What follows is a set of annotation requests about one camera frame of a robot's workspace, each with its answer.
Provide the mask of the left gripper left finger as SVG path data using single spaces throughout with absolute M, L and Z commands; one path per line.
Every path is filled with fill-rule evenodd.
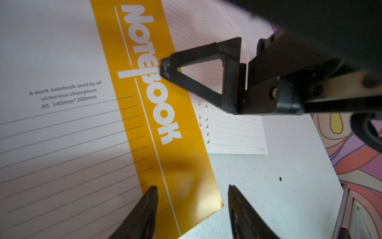
M 151 186 L 109 239 L 153 239 L 158 188 Z

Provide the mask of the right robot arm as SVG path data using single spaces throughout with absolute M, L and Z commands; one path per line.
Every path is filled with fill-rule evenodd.
M 240 63 L 241 38 L 161 60 L 169 82 L 234 115 L 350 113 L 352 131 L 382 150 L 381 1 L 233 1 L 278 30 Z

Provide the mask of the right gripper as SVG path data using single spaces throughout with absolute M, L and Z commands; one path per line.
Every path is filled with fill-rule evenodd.
M 260 39 L 257 55 L 240 62 L 240 37 L 180 51 L 161 60 L 171 83 L 233 115 L 379 113 L 382 80 L 350 61 L 332 57 L 282 30 Z M 180 68 L 202 64 L 197 81 Z

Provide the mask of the cream lined notebook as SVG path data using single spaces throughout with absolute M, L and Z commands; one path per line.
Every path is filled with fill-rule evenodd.
M 215 1 L 162 1 L 177 52 L 241 37 L 241 30 Z M 205 76 L 202 64 L 181 68 L 194 80 Z M 190 95 L 208 153 L 268 154 L 261 116 L 228 114 Z
M 151 186 L 155 238 L 223 207 L 187 91 L 191 1 L 1 1 L 1 238 L 106 239 Z

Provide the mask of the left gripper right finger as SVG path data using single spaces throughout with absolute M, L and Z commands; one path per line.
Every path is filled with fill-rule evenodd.
M 228 209 L 233 238 L 278 238 L 234 185 L 230 185 L 228 188 Z

